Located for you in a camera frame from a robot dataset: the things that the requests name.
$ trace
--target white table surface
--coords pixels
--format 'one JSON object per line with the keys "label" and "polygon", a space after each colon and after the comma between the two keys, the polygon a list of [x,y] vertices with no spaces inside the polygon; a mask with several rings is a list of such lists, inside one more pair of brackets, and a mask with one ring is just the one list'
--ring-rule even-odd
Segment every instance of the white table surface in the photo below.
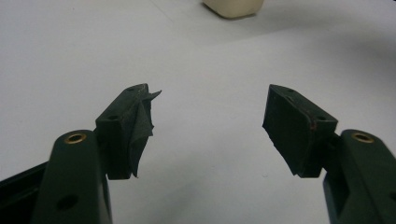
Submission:
{"label": "white table surface", "polygon": [[199,0],[0,0],[0,179],[94,129],[129,86],[163,90],[114,223],[329,223],[262,128],[268,85],[299,91],[396,154],[396,3],[266,0],[227,21]]}

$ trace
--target brass insert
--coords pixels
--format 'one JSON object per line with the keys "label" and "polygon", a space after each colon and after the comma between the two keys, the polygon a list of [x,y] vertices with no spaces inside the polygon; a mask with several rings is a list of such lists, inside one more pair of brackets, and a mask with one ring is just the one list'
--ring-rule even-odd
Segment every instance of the brass insert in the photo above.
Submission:
{"label": "brass insert", "polygon": [[85,133],[72,133],[64,139],[66,144],[76,144],[84,141],[87,138]]}
{"label": "brass insert", "polygon": [[363,143],[373,143],[374,138],[365,133],[353,133],[352,137]]}

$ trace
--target screw hole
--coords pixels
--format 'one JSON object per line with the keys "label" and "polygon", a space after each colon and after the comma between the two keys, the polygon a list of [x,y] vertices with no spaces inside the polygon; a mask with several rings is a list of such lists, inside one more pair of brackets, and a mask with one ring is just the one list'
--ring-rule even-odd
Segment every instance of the screw hole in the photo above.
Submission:
{"label": "screw hole", "polygon": [[353,133],[352,137],[363,143],[373,143],[374,138],[364,133]]}
{"label": "screw hole", "polygon": [[66,211],[74,207],[78,203],[78,196],[75,194],[67,195],[56,203],[59,211]]}
{"label": "screw hole", "polygon": [[326,120],[326,118],[323,117],[323,116],[317,116],[317,118],[318,118],[319,120]]}
{"label": "screw hole", "polygon": [[113,116],[110,116],[110,117],[108,117],[109,119],[118,119],[119,118],[119,116],[117,116],[117,115],[113,115]]}
{"label": "screw hole", "polygon": [[66,144],[75,144],[84,141],[87,138],[85,133],[73,133],[64,139]]}

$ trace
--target white background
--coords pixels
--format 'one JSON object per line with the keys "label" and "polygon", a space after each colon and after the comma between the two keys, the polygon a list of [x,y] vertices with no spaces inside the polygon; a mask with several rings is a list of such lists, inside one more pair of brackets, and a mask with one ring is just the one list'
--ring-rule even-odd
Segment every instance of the white background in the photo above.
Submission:
{"label": "white background", "polygon": [[0,0],[0,179],[94,129],[127,87],[163,90],[139,178],[110,181],[121,223],[329,223],[262,126],[268,85],[300,92],[396,153],[396,3],[266,0],[227,21],[199,0]]}

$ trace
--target round hole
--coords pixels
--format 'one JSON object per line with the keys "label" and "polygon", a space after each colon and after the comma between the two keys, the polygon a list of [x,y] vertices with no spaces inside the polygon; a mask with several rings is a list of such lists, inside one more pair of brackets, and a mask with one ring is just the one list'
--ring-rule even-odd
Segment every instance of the round hole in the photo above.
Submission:
{"label": "round hole", "polygon": [[389,194],[389,197],[396,202],[396,191],[393,191]]}
{"label": "round hole", "polygon": [[78,203],[78,196],[75,194],[67,195],[56,203],[59,211],[66,211],[74,207]]}
{"label": "round hole", "polygon": [[66,144],[75,144],[84,141],[87,138],[85,133],[73,133],[64,139]]}
{"label": "round hole", "polygon": [[353,133],[352,137],[363,143],[373,143],[374,138],[365,133]]}
{"label": "round hole", "polygon": [[113,115],[113,116],[110,116],[110,117],[108,117],[109,119],[118,119],[119,118],[119,116],[117,116],[117,115]]}
{"label": "round hole", "polygon": [[317,118],[318,118],[319,120],[326,120],[326,118],[323,117],[323,116],[317,116]]}

